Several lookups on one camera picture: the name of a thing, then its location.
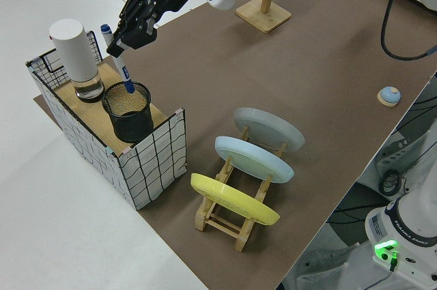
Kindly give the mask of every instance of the brown mat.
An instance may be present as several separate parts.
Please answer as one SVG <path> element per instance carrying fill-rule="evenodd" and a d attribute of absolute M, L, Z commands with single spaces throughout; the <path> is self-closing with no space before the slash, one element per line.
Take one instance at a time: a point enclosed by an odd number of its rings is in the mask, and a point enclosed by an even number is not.
<path fill-rule="evenodd" d="M 437 55 L 400 62 L 383 53 L 387 2 L 278 1 L 292 18 L 269 34 L 205 5 L 161 27 L 155 43 L 126 51 L 131 74 L 164 114 L 186 109 L 188 173 L 139 213 L 208 288 L 274 289 L 434 73 Z M 432 13 L 396 0 L 387 29 L 393 52 L 415 55 L 436 39 Z M 402 94 L 394 108 L 376 98 L 388 85 Z M 214 140 L 238 136 L 232 114 L 241 106 L 288 120 L 307 140 L 283 155 L 294 179 L 271 185 L 264 201 L 281 219 L 255 225 L 243 253 L 216 229 L 195 230 L 201 196 L 189 185 L 192 172 L 219 172 Z M 229 185 L 256 193 L 257 181 L 234 173 Z"/>

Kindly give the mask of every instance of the plate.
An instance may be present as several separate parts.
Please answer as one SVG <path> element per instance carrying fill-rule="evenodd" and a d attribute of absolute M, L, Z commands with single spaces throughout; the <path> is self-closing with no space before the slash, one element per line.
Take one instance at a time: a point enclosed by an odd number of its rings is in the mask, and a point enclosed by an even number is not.
<path fill-rule="evenodd" d="M 286 162 L 252 143 L 218 136 L 215 147 L 221 158 L 227 160 L 231 157 L 232 166 L 258 179 L 265 180 L 272 175 L 272 183 L 286 183 L 294 176 L 293 169 Z"/>
<path fill-rule="evenodd" d="M 296 151 L 305 143 L 305 137 L 292 124 L 276 115 L 255 108 L 238 108 L 234 112 L 234 121 L 243 131 L 249 127 L 251 142 L 278 150 L 287 143 L 285 151 Z"/>
<path fill-rule="evenodd" d="M 210 177 L 193 173 L 191 186 L 219 205 L 260 224 L 273 225 L 279 219 L 278 213 L 255 198 Z"/>

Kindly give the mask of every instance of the marker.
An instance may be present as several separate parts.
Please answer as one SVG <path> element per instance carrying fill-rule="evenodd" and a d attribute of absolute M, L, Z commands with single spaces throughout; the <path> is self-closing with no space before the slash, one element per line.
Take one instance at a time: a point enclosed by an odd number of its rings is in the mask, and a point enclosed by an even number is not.
<path fill-rule="evenodd" d="M 103 24 L 100 27 L 100 30 L 102 31 L 102 35 L 104 41 L 107 43 L 107 46 L 110 45 L 111 42 L 114 40 L 114 36 L 112 34 L 111 28 L 109 27 L 109 25 Z M 124 63 L 122 56 L 120 55 L 118 58 L 112 56 L 112 59 L 114 60 L 114 64 L 117 66 L 118 72 L 122 77 L 122 81 L 124 86 L 126 87 L 127 92 L 134 93 L 135 91 L 134 84 L 130 79 L 128 69 L 126 68 L 126 64 Z"/>

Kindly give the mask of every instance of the black mesh pen holder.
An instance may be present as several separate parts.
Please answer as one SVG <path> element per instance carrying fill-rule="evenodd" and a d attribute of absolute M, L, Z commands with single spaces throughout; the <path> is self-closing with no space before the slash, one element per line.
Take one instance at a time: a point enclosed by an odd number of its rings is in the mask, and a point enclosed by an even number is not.
<path fill-rule="evenodd" d="M 134 87 L 135 91 L 129 93 L 123 83 L 116 83 L 105 91 L 102 98 L 116 137 L 127 143 L 143 140 L 154 129 L 150 92 L 138 82 L 134 82 Z"/>

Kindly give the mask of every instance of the yellow plate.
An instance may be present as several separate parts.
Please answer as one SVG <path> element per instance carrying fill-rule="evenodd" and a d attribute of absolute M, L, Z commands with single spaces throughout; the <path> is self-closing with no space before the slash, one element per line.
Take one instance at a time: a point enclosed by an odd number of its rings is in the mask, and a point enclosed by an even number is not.
<path fill-rule="evenodd" d="M 191 186 L 219 205 L 260 224 L 273 225 L 279 219 L 278 213 L 255 198 L 210 177 L 193 173 Z"/>

